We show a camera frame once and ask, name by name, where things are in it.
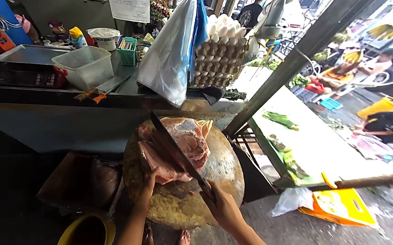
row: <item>wooden chopping block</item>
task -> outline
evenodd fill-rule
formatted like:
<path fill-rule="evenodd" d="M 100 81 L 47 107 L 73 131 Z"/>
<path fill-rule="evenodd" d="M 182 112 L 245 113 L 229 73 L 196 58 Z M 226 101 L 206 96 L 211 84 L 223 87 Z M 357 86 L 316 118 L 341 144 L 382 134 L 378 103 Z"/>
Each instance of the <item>wooden chopping block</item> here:
<path fill-rule="evenodd" d="M 151 120 L 145 121 L 150 129 Z M 134 133 L 124 151 L 122 177 L 128 195 L 135 201 L 142 187 L 142 164 L 138 147 L 138 135 Z M 209 180 L 219 181 L 221 188 L 231 194 L 237 205 L 242 203 L 245 190 L 243 172 L 239 160 L 222 132 L 215 126 L 206 139 L 210 156 L 201 175 Z M 198 181 L 172 181 L 165 185 L 156 184 L 149 201 L 147 218 L 155 223 L 174 229 L 192 229 L 204 225 L 218 225 L 209 208 L 199 195 Z"/>

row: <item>orange shirt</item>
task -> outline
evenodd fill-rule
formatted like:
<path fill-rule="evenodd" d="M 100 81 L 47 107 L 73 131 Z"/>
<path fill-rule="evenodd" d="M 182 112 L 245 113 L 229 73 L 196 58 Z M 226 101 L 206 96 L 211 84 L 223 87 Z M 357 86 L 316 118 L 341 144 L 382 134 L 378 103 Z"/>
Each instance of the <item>orange shirt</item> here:
<path fill-rule="evenodd" d="M 339 75 L 339 74 L 333 73 L 332 70 L 334 70 L 334 67 L 332 67 L 328 70 L 325 70 L 320 75 L 322 75 L 323 77 L 326 77 L 326 78 L 335 79 L 335 80 L 344 81 L 344 82 L 350 82 L 354 79 L 353 74 Z"/>

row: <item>metal tray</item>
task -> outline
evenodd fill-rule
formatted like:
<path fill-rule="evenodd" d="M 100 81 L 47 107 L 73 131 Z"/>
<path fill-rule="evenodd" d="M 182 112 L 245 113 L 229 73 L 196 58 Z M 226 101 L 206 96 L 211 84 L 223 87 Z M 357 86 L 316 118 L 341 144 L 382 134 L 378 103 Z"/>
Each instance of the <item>metal tray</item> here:
<path fill-rule="evenodd" d="M 72 51 L 71 47 L 21 44 L 0 54 L 0 62 L 53 65 L 51 58 Z"/>

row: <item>green plastic basket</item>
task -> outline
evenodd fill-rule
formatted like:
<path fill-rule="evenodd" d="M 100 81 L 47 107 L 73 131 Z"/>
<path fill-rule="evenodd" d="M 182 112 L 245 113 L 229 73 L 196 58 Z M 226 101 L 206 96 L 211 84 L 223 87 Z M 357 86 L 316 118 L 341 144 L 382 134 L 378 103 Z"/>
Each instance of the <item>green plastic basket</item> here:
<path fill-rule="evenodd" d="M 121 60 L 122 65 L 135 65 L 136 64 L 136 39 L 133 37 L 124 37 L 124 40 L 128 42 L 132 42 L 133 46 L 131 49 L 117 49 L 119 53 L 119 59 Z"/>

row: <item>paper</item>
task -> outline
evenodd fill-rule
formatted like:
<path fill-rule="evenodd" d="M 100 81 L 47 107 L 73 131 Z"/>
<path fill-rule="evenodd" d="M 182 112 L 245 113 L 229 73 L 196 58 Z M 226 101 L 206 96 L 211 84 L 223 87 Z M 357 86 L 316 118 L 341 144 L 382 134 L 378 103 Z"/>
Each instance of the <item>paper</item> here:
<path fill-rule="evenodd" d="M 149 23 L 149 0 L 109 0 L 112 17 Z"/>

